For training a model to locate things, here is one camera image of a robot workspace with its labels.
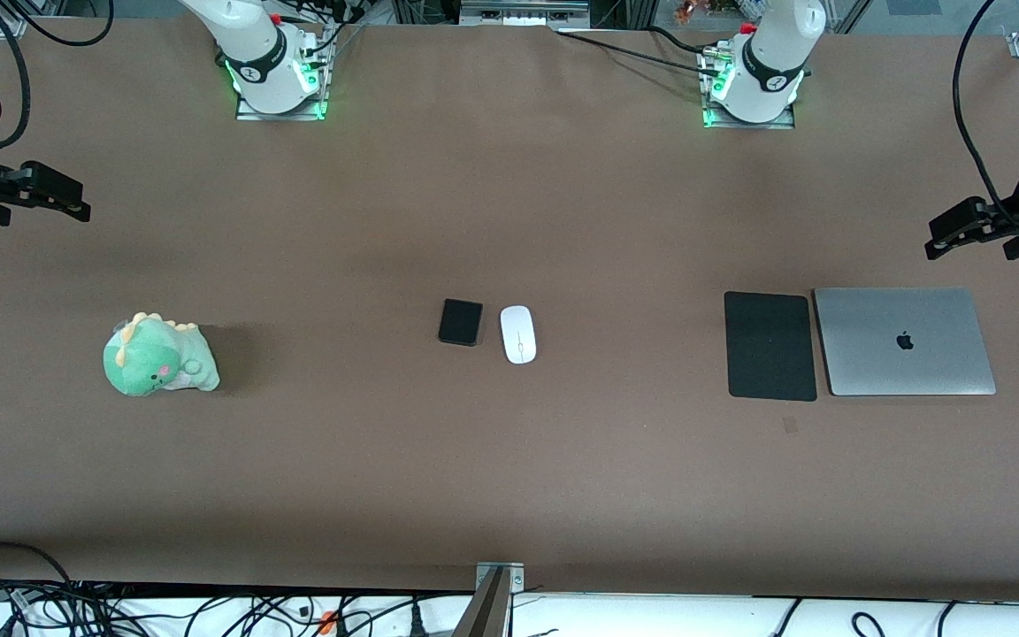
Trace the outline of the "black smartphone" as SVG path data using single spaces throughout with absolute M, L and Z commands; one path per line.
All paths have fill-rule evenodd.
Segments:
M 437 338 L 442 343 L 474 347 L 478 342 L 484 305 L 446 298 L 442 303 Z

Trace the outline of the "white computer mouse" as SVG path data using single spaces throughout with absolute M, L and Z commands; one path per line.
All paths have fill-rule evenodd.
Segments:
M 523 305 L 513 305 L 502 308 L 499 313 L 502 344 L 506 358 L 514 365 L 525 365 L 533 362 L 537 355 L 537 339 L 530 308 Z

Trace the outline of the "black mouse pad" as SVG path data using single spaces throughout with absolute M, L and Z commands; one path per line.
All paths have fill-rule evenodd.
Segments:
M 725 293 L 725 355 L 732 396 L 817 399 L 812 326 L 804 295 Z

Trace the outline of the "silver laptop with apple logo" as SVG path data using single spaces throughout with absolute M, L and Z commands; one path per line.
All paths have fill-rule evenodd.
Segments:
M 967 288 L 817 288 L 813 301 L 833 395 L 995 394 Z

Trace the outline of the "green dinosaur plush toy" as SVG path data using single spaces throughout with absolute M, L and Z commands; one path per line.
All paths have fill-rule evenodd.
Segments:
M 103 349 L 103 371 L 122 395 L 197 388 L 211 392 L 221 378 L 209 342 L 196 323 L 137 313 Z

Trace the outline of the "silver power strip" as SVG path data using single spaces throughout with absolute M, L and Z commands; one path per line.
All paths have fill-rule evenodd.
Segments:
M 461 26 L 589 29 L 589 0 L 460 0 Z

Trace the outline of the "aluminium profile beam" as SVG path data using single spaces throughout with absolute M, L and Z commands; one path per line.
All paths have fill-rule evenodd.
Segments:
M 494 570 L 474 592 L 450 637 L 506 637 L 512 596 L 507 573 Z

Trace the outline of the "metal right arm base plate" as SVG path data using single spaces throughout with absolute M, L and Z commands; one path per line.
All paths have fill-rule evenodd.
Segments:
M 279 90 L 278 88 L 258 88 L 257 86 L 242 86 L 239 83 L 232 83 L 237 105 L 235 105 L 235 117 L 238 120 L 247 121 L 267 121 L 267 122 L 308 122 L 319 121 L 326 118 L 328 105 L 328 88 L 315 90 L 314 93 L 306 94 L 300 88 L 289 88 Z M 290 97 L 301 97 L 294 108 L 286 111 L 267 112 L 255 108 L 248 97 L 257 97 L 258 103 L 263 106 L 288 105 Z

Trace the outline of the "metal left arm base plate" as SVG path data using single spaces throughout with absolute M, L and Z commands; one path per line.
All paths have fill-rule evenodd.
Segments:
M 702 120 L 705 128 L 792 130 L 795 128 L 795 110 L 789 105 L 772 121 L 747 122 L 733 117 L 725 109 L 723 104 L 713 101 L 710 96 L 704 96 L 702 98 Z

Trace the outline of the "metal table edge bracket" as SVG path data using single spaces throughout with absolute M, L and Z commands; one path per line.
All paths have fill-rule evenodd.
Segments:
M 523 593 L 525 591 L 525 565 L 521 562 L 479 562 L 476 568 L 476 590 L 481 588 L 486 576 L 499 568 L 507 573 L 509 592 L 513 595 Z

